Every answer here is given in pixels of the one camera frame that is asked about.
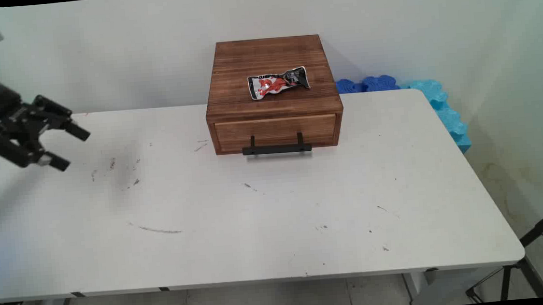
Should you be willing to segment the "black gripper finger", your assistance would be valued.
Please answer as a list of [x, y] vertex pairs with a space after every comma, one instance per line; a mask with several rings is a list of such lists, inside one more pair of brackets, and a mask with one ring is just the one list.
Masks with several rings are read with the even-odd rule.
[[84, 130], [72, 119], [72, 111], [43, 95], [37, 95], [32, 102], [32, 118], [46, 125], [46, 130], [61, 130], [86, 141], [91, 133]]
[[14, 163], [16, 166], [26, 168], [31, 164], [51, 166], [59, 171], [65, 171], [70, 161], [47, 152], [39, 140], [40, 134], [34, 131], [25, 131], [13, 138], [0, 132], [0, 157]]

